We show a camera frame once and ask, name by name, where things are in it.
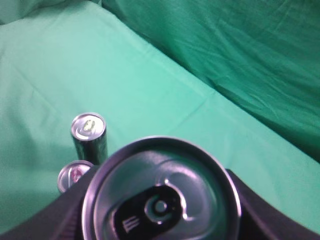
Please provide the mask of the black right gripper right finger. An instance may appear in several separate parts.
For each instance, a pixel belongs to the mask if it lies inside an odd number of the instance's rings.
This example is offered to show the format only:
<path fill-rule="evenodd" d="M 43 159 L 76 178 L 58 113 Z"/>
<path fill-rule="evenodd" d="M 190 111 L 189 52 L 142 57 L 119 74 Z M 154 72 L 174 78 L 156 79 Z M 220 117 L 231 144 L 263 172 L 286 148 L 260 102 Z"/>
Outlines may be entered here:
<path fill-rule="evenodd" d="M 239 240 L 318 240 L 320 235 L 292 220 L 248 187 L 230 169 L 226 170 L 241 205 Z"/>

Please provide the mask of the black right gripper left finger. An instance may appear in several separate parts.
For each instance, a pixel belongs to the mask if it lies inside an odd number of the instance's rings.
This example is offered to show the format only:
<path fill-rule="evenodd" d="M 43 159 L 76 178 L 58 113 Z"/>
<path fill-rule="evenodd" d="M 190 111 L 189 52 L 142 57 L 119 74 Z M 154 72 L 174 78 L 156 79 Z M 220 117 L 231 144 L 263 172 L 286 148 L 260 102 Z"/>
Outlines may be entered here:
<path fill-rule="evenodd" d="M 30 219 L 0 235 L 2 240 L 82 240 L 82 207 L 98 166 Z"/>

